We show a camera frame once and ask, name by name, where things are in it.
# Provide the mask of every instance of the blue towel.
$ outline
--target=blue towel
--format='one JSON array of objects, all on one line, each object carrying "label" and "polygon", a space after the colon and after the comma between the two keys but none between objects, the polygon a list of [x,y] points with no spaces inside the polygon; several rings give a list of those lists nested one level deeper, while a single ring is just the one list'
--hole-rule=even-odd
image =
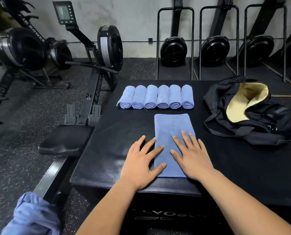
[{"label": "blue towel", "polygon": [[120,103],[120,107],[122,107],[123,109],[130,108],[132,104],[132,98],[134,97],[134,91],[135,88],[133,86],[127,86],[116,106]]},{"label": "blue towel", "polygon": [[157,107],[167,109],[169,107],[169,87],[162,85],[157,91]]},{"label": "blue towel", "polygon": [[178,85],[169,87],[169,107],[178,109],[181,106],[181,89]]},{"label": "blue towel", "polygon": [[172,138],[173,135],[179,138],[183,143],[184,141],[182,139],[181,131],[185,131],[187,135],[192,133],[196,136],[189,115],[156,114],[154,116],[154,124],[156,137],[155,148],[164,146],[163,151],[154,159],[154,166],[157,167],[163,162],[167,163],[166,168],[159,177],[186,177],[169,151],[174,149],[179,153],[179,155],[182,155]]},{"label": "blue towel", "polygon": [[143,103],[146,95],[146,87],[139,85],[136,87],[134,92],[134,97],[132,98],[132,108],[134,109],[142,109]]},{"label": "blue towel", "polygon": [[156,107],[157,90],[157,86],[154,85],[149,85],[147,87],[144,100],[144,107],[146,109],[154,109]]},{"label": "blue towel", "polygon": [[186,110],[194,107],[192,87],[189,85],[184,85],[181,89],[181,104]]},{"label": "blue towel", "polygon": [[59,235],[60,220],[53,206],[36,193],[27,192],[17,202],[14,218],[1,235]]}]

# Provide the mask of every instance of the yellow bag lining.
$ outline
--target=yellow bag lining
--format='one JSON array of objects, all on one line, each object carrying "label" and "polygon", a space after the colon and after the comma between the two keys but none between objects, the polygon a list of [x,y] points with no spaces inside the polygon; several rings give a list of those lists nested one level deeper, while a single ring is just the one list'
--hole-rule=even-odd
[{"label": "yellow bag lining", "polygon": [[267,85],[260,82],[241,83],[237,94],[228,104],[226,115],[233,122],[248,120],[245,110],[263,101],[268,96]]}]

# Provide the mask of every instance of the finger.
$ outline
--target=finger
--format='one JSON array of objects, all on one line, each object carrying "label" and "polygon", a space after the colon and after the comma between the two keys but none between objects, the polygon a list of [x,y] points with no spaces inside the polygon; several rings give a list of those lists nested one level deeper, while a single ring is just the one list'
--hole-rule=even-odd
[{"label": "finger", "polygon": [[184,131],[182,131],[181,135],[182,135],[182,138],[183,138],[187,148],[193,149],[193,144],[191,142],[191,139],[187,136],[187,134]]},{"label": "finger", "polygon": [[178,162],[179,166],[182,165],[182,157],[179,155],[178,152],[176,152],[174,149],[170,150],[171,155],[173,155],[173,158],[176,162]]},{"label": "finger", "polygon": [[143,135],[141,138],[139,138],[137,142],[135,142],[134,153],[140,152],[140,146],[143,143],[144,139],[145,139],[145,136]]},{"label": "finger", "polygon": [[148,157],[149,161],[151,161],[157,154],[159,154],[164,149],[164,146],[160,146],[151,152],[149,152],[146,156]]},{"label": "finger", "polygon": [[204,145],[204,143],[202,142],[201,139],[198,139],[198,143],[199,143],[199,145],[200,145],[201,150],[202,150],[203,152],[206,152],[206,153],[207,153],[206,147],[205,147],[205,145]]},{"label": "finger", "polygon": [[182,153],[187,149],[187,147],[175,136],[173,136],[173,140],[175,141],[176,145]]},{"label": "finger", "polygon": [[147,142],[146,145],[143,146],[140,152],[142,154],[147,154],[150,148],[152,147],[152,145],[155,143],[155,141],[156,141],[156,138],[152,138],[149,142]]},{"label": "finger", "polygon": [[166,168],[166,163],[162,163],[160,165],[158,165],[157,167],[155,167],[151,172],[150,172],[150,176],[151,176],[151,181],[154,180],[154,178],[156,178],[159,174],[162,173],[162,171]]},{"label": "finger", "polygon": [[133,143],[132,146],[129,148],[129,151],[127,153],[127,157],[130,156],[132,154],[132,152],[134,151],[134,146],[135,146],[135,143]]},{"label": "finger", "polygon": [[189,137],[191,139],[192,145],[196,148],[196,149],[200,149],[200,145],[197,141],[197,139],[194,137],[194,135],[192,133],[189,133]]}]

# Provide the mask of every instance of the left hand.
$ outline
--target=left hand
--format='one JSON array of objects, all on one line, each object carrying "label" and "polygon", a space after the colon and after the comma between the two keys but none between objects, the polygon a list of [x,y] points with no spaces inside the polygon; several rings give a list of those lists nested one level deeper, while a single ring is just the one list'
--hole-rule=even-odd
[{"label": "left hand", "polygon": [[143,135],[129,149],[126,161],[120,173],[120,179],[132,183],[136,190],[143,189],[151,181],[154,180],[166,167],[166,163],[162,163],[152,171],[149,169],[151,160],[159,154],[164,146],[160,146],[148,153],[156,138],[150,140],[141,150],[145,136]]}]

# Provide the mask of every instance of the rolled towel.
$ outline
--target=rolled towel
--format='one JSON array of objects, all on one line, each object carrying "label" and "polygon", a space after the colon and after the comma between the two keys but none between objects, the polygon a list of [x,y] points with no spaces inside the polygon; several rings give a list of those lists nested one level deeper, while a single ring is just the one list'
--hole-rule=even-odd
[{"label": "rolled towel", "polygon": [[169,107],[178,109],[181,106],[181,89],[178,85],[169,87]]},{"label": "rolled towel", "polygon": [[135,87],[127,86],[123,92],[122,97],[117,102],[116,106],[120,103],[120,107],[127,109],[131,107],[132,98],[134,97]]},{"label": "rolled towel", "polygon": [[143,103],[146,95],[146,87],[139,85],[136,87],[134,92],[134,97],[132,98],[132,108],[134,109],[142,109]]},{"label": "rolled towel", "polygon": [[162,85],[157,91],[157,107],[167,109],[169,107],[169,87]]},{"label": "rolled towel", "polygon": [[154,85],[149,85],[147,87],[144,100],[144,107],[146,109],[153,109],[156,107],[157,90],[157,86]]},{"label": "rolled towel", "polygon": [[184,85],[181,88],[181,104],[186,110],[194,107],[192,87],[189,85]]}]

